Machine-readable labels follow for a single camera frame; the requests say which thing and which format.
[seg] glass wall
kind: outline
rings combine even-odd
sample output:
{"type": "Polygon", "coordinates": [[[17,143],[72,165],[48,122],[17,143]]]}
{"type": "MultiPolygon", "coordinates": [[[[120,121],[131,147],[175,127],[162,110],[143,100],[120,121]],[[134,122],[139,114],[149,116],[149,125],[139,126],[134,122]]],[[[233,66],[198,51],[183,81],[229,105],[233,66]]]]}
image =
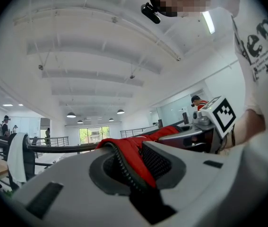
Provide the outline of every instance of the glass wall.
{"type": "Polygon", "coordinates": [[[194,111],[197,110],[197,107],[191,107],[191,97],[195,95],[198,95],[201,99],[208,101],[207,95],[203,90],[200,90],[196,93],[175,100],[174,102],[158,107],[158,115],[162,120],[163,126],[183,120],[184,113],[187,114],[189,123],[192,123],[192,115],[194,111]]]}
{"type": "Polygon", "coordinates": [[[103,139],[110,138],[110,127],[98,127],[79,129],[80,144],[98,143],[103,139]]]}

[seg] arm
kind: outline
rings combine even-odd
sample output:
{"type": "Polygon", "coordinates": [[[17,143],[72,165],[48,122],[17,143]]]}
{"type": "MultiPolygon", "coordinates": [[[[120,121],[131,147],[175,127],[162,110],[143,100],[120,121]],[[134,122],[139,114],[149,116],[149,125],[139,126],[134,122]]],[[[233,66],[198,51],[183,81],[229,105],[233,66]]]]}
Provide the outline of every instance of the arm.
{"type": "MultiPolygon", "coordinates": [[[[238,120],[234,127],[235,145],[249,141],[254,135],[265,130],[265,121],[262,115],[257,114],[251,109],[247,109],[243,116],[238,120]]],[[[227,134],[225,148],[233,147],[232,133],[227,134]]]]}

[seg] window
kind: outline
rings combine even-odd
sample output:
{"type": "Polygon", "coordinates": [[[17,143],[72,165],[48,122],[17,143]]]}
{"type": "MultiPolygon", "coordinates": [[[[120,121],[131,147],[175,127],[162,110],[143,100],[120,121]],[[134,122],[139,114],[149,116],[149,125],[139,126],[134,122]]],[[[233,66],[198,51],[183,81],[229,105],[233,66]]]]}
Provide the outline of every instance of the window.
{"type": "Polygon", "coordinates": [[[110,127],[98,127],[79,129],[80,144],[98,143],[103,139],[110,138],[110,127]]]}

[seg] red fabric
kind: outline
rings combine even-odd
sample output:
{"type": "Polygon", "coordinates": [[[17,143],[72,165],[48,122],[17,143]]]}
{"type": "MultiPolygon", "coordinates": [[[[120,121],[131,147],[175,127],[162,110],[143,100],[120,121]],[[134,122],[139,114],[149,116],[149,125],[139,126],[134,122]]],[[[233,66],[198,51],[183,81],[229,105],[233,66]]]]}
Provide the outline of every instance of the red fabric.
{"type": "Polygon", "coordinates": [[[203,108],[206,104],[208,104],[208,101],[206,101],[206,100],[202,100],[202,101],[200,102],[200,104],[198,105],[198,111],[199,111],[201,108],[203,108]]]}
{"type": "Polygon", "coordinates": [[[125,159],[129,165],[135,170],[135,172],[141,176],[150,186],[156,187],[156,181],[153,176],[144,165],[141,155],[138,152],[138,148],[142,148],[143,141],[156,141],[160,137],[176,134],[179,131],[173,126],[163,127],[156,133],[151,135],[143,135],[142,137],[131,137],[120,140],[116,139],[104,139],[102,140],[96,149],[101,148],[106,142],[114,143],[123,153],[125,159]]]}

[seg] person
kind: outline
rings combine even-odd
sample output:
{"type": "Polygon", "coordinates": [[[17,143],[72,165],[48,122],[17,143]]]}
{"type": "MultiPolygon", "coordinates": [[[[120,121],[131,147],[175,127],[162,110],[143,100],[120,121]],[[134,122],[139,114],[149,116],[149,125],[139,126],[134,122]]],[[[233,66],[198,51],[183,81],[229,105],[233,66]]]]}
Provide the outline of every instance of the person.
{"type": "Polygon", "coordinates": [[[46,144],[46,145],[50,145],[50,128],[48,128],[48,129],[45,131],[45,135],[46,135],[46,138],[45,138],[45,144],[46,144]]]}
{"type": "Polygon", "coordinates": [[[13,127],[13,129],[12,129],[12,132],[13,133],[16,133],[16,129],[17,129],[18,127],[17,127],[17,125],[14,125],[14,127],[13,127]]]}
{"type": "Polygon", "coordinates": [[[10,131],[8,129],[8,122],[9,122],[9,117],[7,115],[5,115],[2,125],[1,125],[1,132],[2,132],[2,136],[6,136],[9,137],[10,136],[10,131]]]}
{"type": "Polygon", "coordinates": [[[202,100],[199,96],[195,95],[191,98],[192,107],[198,107],[198,111],[203,108],[206,104],[208,104],[208,101],[202,100]]]}
{"type": "Polygon", "coordinates": [[[257,0],[150,0],[168,17],[191,17],[215,8],[229,12],[234,51],[245,80],[245,113],[223,140],[222,148],[247,142],[268,130],[268,14],[257,0]]]}

